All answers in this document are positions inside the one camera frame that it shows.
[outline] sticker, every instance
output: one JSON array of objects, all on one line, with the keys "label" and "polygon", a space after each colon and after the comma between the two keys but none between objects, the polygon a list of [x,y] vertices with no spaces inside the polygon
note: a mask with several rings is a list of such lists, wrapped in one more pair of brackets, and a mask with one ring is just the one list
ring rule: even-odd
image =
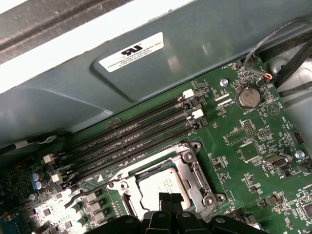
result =
[{"label": "sticker", "polygon": [[164,40],[162,32],[160,32],[100,60],[99,63],[108,72],[113,72],[129,63],[160,50],[162,47],[164,47]]}]

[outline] wire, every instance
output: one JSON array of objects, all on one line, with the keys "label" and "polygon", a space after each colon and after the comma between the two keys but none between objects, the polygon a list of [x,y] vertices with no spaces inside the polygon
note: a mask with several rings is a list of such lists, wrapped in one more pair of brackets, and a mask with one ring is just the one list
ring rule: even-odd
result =
[{"label": "wire", "polygon": [[312,88],[312,81],[309,81],[309,82],[307,82],[305,84],[299,85],[299,86],[294,87],[292,89],[282,91],[282,92],[279,93],[279,95],[281,97],[286,97],[286,96],[290,96],[290,95],[293,95],[293,94],[300,93],[302,91],[309,90],[311,88]]},{"label": "wire", "polygon": [[0,156],[1,155],[4,155],[12,150],[15,150],[16,149],[16,146],[13,144],[13,145],[8,145],[2,149],[0,149]]},{"label": "wire", "polygon": [[117,180],[111,180],[111,181],[108,181],[107,183],[105,184],[102,184],[101,186],[98,186],[97,188],[95,189],[92,189],[90,191],[87,191],[87,192],[82,192],[82,193],[79,193],[79,194],[76,194],[75,196],[72,196],[72,198],[70,199],[69,202],[67,202],[64,207],[65,209],[67,209],[68,207],[70,207],[77,198],[81,197],[81,196],[87,196],[87,195],[90,195],[92,193],[95,193],[96,191],[102,189],[103,187],[106,187],[107,185],[111,184],[111,183],[114,183],[116,182]]},{"label": "wire", "polygon": [[6,154],[12,150],[23,148],[23,147],[31,145],[31,144],[48,144],[48,143],[51,143],[57,137],[58,137],[57,135],[48,136],[46,138],[46,140],[44,140],[42,142],[35,141],[35,139],[28,139],[28,140],[16,142],[14,144],[8,145],[8,146],[0,149],[0,156],[4,155],[4,154]]},{"label": "wire", "polygon": [[254,69],[252,67],[249,67],[248,66],[248,62],[249,60],[251,59],[252,55],[256,52],[256,50],[258,50],[264,43],[266,43],[268,40],[270,40],[272,37],[274,37],[279,31],[281,31],[283,28],[286,28],[294,23],[303,23],[309,27],[312,28],[312,22],[310,21],[307,21],[305,19],[293,19],[281,26],[279,26],[277,29],[275,29],[273,32],[271,32],[270,34],[268,34],[263,40],[261,40],[254,48],[252,48],[250,50],[250,52],[247,54],[246,56],[246,59],[245,59],[245,62],[244,62],[244,66],[245,66],[245,69],[247,71],[250,71],[250,72],[253,72],[253,73],[256,73],[256,74],[259,74],[259,75],[262,75],[264,77],[266,77],[266,73],[265,72],[262,72],[262,71],[259,71],[257,69]]},{"label": "wire", "polygon": [[309,58],[312,54],[312,39],[307,41],[302,48],[292,57],[292,59],[283,66],[277,73],[277,78],[274,80],[276,88],[285,83],[298,68]]}]

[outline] motherboard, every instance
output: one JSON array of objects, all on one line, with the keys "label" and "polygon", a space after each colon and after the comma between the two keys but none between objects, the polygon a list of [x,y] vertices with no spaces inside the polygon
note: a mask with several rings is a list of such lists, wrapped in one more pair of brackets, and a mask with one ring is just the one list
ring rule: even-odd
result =
[{"label": "motherboard", "polygon": [[[254,57],[250,66],[263,69]],[[209,222],[312,231],[312,160],[273,83],[233,62],[0,174],[1,234],[82,234],[143,219],[158,193]]]}]

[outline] cpu socket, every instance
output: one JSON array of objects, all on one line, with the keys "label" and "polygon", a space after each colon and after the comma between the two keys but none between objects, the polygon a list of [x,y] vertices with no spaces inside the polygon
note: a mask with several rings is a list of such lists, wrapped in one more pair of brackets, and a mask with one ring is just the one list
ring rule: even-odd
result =
[{"label": "cpu socket", "polygon": [[159,193],[180,193],[182,208],[209,217],[225,195],[213,194],[197,161],[199,142],[179,143],[118,171],[110,190],[117,190],[129,215],[143,219],[159,210]]}]

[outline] silver screw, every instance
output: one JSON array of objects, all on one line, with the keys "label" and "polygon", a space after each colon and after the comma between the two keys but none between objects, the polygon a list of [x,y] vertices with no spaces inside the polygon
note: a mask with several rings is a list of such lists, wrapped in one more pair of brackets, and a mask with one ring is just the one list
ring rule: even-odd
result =
[{"label": "silver screw", "polygon": [[227,80],[227,79],[222,79],[222,80],[220,80],[220,85],[222,86],[222,87],[225,87],[225,86],[227,86],[229,84],[229,81]]},{"label": "silver screw", "polygon": [[189,213],[182,213],[182,216],[185,217],[185,218],[188,218],[190,217],[191,215]]},{"label": "silver screw", "polygon": [[126,182],[121,182],[120,188],[121,188],[121,190],[126,190],[128,188],[128,184]]},{"label": "silver screw", "polygon": [[212,203],[213,203],[213,201],[214,201],[214,200],[213,200],[212,197],[210,197],[210,196],[204,198],[204,203],[205,203],[206,206],[211,206]]},{"label": "silver screw", "polygon": [[306,154],[302,150],[297,150],[294,155],[297,159],[303,159]]},{"label": "silver screw", "polygon": [[29,200],[31,200],[31,201],[36,200],[36,195],[30,194],[30,195],[29,195]]},{"label": "silver screw", "polygon": [[183,156],[183,159],[184,159],[184,161],[186,161],[186,162],[192,161],[193,155],[190,154],[190,153],[186,153],[186,154]]},{"label": "silver screw", "polygon": [[216,218],[215,219],[218,223],[225,223],[225,220],[223,218]]}]

